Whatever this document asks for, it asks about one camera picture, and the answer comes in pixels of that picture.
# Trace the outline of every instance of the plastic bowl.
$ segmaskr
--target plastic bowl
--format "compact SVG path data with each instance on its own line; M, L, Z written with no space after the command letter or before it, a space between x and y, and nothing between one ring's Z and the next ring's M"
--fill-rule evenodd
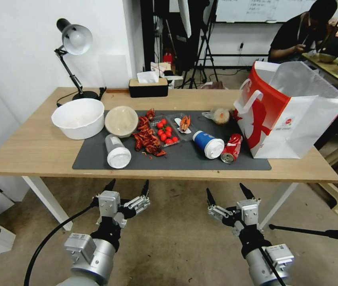
M97 99L76 99L58 107L51 120L68 138L90 138L104 127L104 105Z
M137 113L128 106L117 106L105 116L105 128L120 138L129 137L136 130L137 124Z

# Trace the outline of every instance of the desk lamp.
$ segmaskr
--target desk lamp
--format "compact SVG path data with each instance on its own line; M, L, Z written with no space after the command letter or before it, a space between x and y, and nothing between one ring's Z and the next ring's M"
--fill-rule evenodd
M76 88L78 93L74 95L72 100L81 99L81 98L92 98L92 99L101 99L97 93L93 91L83 91L81 82L77 79L75 75L72 74L67 64L64 62L63 56L67 53L72 55L81 55L88 51L89 47L92 44L92 34L84 26L73 25L66 19L59 19L56 23L58 29L62 32L62 42L59 48L55 50L56 55L59 57L63 66L67 70L70 78Z

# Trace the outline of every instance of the crushed can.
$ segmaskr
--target crushed can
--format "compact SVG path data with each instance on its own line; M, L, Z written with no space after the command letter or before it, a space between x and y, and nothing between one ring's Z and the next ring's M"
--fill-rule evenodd
M241 134L235 133L231 135L221 153L221 160L227 164L234 162L238 158L239 152L241 151L241 142Z

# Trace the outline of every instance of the lamp shade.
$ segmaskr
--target lamp shade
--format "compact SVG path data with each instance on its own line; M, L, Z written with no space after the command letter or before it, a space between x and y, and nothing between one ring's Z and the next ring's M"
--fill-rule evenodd
M62 32L62 42L66 51L73 55L84 54L92 44L92 34L84 26L71 24L66 19L59 19L56 23Z

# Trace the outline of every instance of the blue paper cup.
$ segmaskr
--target blue paper cup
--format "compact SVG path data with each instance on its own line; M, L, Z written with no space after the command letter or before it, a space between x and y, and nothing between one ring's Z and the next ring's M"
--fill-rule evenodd
M203 131L197 131L193 135L195 144L205 152L208 159L215 159L222 153L225 142Z

